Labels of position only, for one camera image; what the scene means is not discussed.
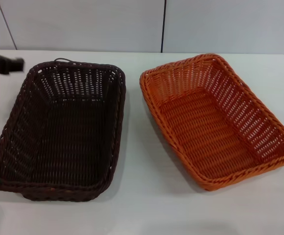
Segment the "white table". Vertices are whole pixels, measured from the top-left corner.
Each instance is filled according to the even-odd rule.
[[[284,235],[284,167],[214,192],[201,190],[150,116],[140,74],[195,54],[1,50],[25,73],[0,75],[0,134],[34,65],[65,57],[126,74],[119,161],[111,186],[86,203],[31,202],[0,191],[0,235]],[[284,55],[222,54],[284,124]]]

